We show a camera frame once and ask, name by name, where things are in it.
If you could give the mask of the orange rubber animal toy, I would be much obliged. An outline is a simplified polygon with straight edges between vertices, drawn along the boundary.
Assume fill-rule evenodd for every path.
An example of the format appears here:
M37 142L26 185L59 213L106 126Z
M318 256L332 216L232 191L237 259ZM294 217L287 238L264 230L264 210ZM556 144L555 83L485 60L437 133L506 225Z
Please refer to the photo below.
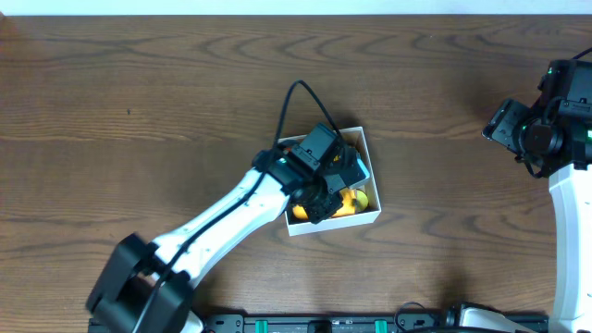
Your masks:
M355 208L352 204L352 192L355 190L344 189L340 191L342 197L342 207L331 216L332 218L356 215ZM306 214L305 210L299 205L292 207L292 214L300 220L308 219L308 215Z

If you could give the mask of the yellow yo-yo with string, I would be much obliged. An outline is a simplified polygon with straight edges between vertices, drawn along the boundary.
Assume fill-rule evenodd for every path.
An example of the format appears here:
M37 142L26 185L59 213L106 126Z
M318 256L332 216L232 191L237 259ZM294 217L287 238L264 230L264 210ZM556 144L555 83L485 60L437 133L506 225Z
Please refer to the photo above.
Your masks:
M352 204L355 208L355 213L362 213L369 205L369 199L364 191L356 189L352 192Z

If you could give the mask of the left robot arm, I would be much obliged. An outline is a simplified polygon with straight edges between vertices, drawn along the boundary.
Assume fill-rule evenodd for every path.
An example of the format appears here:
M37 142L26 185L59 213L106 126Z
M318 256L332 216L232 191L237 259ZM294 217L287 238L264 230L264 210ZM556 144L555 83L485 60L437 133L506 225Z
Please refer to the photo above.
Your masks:
M263 150L240 183L185 225L150 242L132 233L110 255L86 307L112 332L201 332L192 297L234 247L291 205L318 224L342 206L341 192L371 178L352 147Z

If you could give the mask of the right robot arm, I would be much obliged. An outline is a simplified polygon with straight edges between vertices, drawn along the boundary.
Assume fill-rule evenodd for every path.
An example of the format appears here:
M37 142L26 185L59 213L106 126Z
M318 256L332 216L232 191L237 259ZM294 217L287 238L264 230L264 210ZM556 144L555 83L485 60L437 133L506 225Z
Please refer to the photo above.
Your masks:
M449 332L588 332L591 329L591 64L549 62L530 105L505 100L482 134L535 179L547 179L556 225L556 287L550 317L510 316L468 302L440 326Z

